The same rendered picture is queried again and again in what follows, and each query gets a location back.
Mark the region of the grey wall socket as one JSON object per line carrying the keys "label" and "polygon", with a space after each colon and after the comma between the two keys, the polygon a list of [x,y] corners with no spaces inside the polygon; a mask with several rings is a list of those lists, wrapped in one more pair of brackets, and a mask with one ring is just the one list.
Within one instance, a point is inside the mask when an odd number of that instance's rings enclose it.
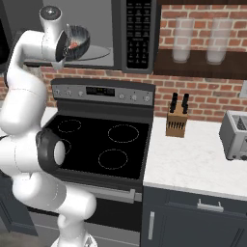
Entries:
{"label": "grey wall socket", "polygon": [[240,98],[247,98],[247,80],[243,81],[239,97]]}

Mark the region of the dark cupboard door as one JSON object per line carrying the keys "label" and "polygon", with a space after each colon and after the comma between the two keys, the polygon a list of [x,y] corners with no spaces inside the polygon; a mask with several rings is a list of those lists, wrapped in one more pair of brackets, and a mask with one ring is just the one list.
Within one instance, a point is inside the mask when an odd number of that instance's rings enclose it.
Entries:
{"label": "dark cupboard door", "polygon": [[[152,240],[148,240],[154,211]],[[247,219],[183,206],[143,205],[141,247],[247,247]]]}

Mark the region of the dark wooden wall shelf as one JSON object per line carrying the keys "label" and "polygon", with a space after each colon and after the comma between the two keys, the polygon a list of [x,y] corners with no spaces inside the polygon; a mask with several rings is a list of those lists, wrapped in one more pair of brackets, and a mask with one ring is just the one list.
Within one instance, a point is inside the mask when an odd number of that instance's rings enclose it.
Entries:
{"label": "dark wooden wall shelf", "polygon": [[206,52],[192,50],[188,61],[175,63],[172,50],[159,49],[154,63],[155,75],[172,75],[184,77],[247,79],[247,52],[228,51],[220,65],[206,62]]}

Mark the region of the grey microwave oven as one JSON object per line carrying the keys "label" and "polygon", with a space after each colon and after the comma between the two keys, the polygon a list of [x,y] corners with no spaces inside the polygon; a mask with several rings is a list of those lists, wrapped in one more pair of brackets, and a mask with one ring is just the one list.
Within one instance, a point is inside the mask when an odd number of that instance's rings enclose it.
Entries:
{"label": "grey microwave oven", "polygon": [[119,69],[151,73],[158,48],[161,8],[156,0],[3,0],[11,31],[42,31],[39,11],[55,6],[62,25],[79,25],[90,33],[90,46],[112,50],[112,56],[65,61],[66,67]]}

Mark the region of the black-handled knife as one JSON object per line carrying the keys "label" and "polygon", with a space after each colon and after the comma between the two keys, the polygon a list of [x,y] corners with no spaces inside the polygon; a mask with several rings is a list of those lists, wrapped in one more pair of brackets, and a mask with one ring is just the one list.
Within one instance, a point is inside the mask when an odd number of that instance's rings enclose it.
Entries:
{"label": "black-handled knife", "polygon": [[187,110],[188,110],[188,99],[189,99],[189,94],[184,94],[183,96],[183,100],[182,100],[182,113],[183,114],[187,114]]}
{"label": "black-handled knife", "polygon": [[173,93],[172,101],[170,104],[170,113],[174,113],[174,111],[176,110],[177,101],[178,101],[178,93]]}

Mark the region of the frosted glass jar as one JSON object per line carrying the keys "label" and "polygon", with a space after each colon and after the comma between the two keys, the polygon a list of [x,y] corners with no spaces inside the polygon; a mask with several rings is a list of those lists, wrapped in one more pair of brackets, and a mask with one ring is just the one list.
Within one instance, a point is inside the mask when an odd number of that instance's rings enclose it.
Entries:
{"label": "frosted glass jar", "polygon": [[214,18],[206,51],[206,61],[220,65],[226,56],[233,21],[230,18]]}
{"label": "frosted glass jar", "polygon": [[178,17],[174,35],[173,60],[176,63],[186,63],[190,57],[190,47],[193,35],[194,19]]}

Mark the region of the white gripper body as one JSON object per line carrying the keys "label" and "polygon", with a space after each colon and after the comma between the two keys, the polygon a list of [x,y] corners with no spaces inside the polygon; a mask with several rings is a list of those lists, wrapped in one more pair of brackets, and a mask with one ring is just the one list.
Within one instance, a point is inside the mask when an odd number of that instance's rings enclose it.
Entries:
{"label": "white gripper body", "polygon": [[70,48],[71,40],[72,40],[71,27],[68,24],[62,34],[62,51],[63,51],[63,56],[67,60],[74,59],[73,50]]}

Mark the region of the wooden knife block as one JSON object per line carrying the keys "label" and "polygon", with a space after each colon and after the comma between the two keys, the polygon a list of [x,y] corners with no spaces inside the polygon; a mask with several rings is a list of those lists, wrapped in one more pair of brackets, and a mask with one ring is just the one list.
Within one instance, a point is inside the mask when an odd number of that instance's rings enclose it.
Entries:
{"label": "wooden knife block", "polygon": [[166,120],[166,135],[172,137],[183,138],[185,127],[188,119],[188,114],[183,113],[183,107],[178,102],[173,113],[167,113]]}

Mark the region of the dark microwave door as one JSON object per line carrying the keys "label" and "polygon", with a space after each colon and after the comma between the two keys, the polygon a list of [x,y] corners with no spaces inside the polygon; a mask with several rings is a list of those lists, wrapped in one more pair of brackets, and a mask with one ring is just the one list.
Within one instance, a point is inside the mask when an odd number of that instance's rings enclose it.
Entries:
{"label": "dark microwave door", "polygon": [[3,0],[0,0],[0,73],[6,70],[13,43],[13,34]]}

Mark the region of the dark drawer front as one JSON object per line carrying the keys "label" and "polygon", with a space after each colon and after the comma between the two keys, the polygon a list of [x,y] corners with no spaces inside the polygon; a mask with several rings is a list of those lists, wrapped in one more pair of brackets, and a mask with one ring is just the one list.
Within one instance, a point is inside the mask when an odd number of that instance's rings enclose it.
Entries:
{"label": "dark drawer front", "polygon": [[145,186],[143,202],[154,206],[174,205],[191,208],[196,208],[198,202],[201,202],[204,205],[221,206],[224,213],[247,219],[247,202],[239,200]]}

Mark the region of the black and steel stove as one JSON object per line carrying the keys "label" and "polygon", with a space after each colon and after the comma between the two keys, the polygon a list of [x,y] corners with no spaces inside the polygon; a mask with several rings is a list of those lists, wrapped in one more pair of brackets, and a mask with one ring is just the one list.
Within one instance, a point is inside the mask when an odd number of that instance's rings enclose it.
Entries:
{"label": "black and steel stove", "polygon": [[[96,198],[96,212],[85,227],[98,247],[139,247],[155,87],[85,78],[57,78],[51,86],[58,112],[45,126],[66,147],[65,161],[52,176],[64,183],[134,189],[133,204]],[[61,95],[55,96],[55,90]],[[130,99],[133,95],[137,95],[136,101]],[[144,96],[151,100],[145,102]]]}

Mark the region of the dark bowl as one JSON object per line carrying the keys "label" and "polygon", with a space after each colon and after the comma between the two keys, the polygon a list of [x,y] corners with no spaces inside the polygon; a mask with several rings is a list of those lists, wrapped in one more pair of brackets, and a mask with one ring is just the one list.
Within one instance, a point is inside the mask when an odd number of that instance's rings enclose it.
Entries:
{"label": "dark bowl", "polygon": [[85,54],[90,46],[90,33],[88,30],[79,25],[70,25],[72,40],[78,42],[78,46],[73,48],[74,59],[78,60],[83,54]]}

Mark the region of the dark cupboard run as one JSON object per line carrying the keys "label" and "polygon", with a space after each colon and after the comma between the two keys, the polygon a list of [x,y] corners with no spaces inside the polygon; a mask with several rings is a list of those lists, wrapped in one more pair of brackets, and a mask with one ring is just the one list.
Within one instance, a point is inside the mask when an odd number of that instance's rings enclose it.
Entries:
{"label": "dark cupboard run", "polygon": [[14,197],[12,187],[11,178],[0,171],[0,231],[37,236],[27,207]]}

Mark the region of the glass microwave turntable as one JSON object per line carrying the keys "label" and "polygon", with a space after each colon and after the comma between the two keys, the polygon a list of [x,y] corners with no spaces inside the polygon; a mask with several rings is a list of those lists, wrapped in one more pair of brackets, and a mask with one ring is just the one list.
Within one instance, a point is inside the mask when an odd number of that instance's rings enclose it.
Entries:
{"label": "glass microwave turntable", "polygon": [[108,47],[91,45],[87,52],[78,58],[78,61],[97,60],[112,56],[112,50]]}

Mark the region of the silver toaster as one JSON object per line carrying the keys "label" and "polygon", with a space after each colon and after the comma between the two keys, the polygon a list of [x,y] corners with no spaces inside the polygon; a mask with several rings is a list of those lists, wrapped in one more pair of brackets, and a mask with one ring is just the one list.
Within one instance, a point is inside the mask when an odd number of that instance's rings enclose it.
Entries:
{"label": "silver toaster", "polygon": [[247,112],[228,110],[219,137],[228,160],[247,161]]}

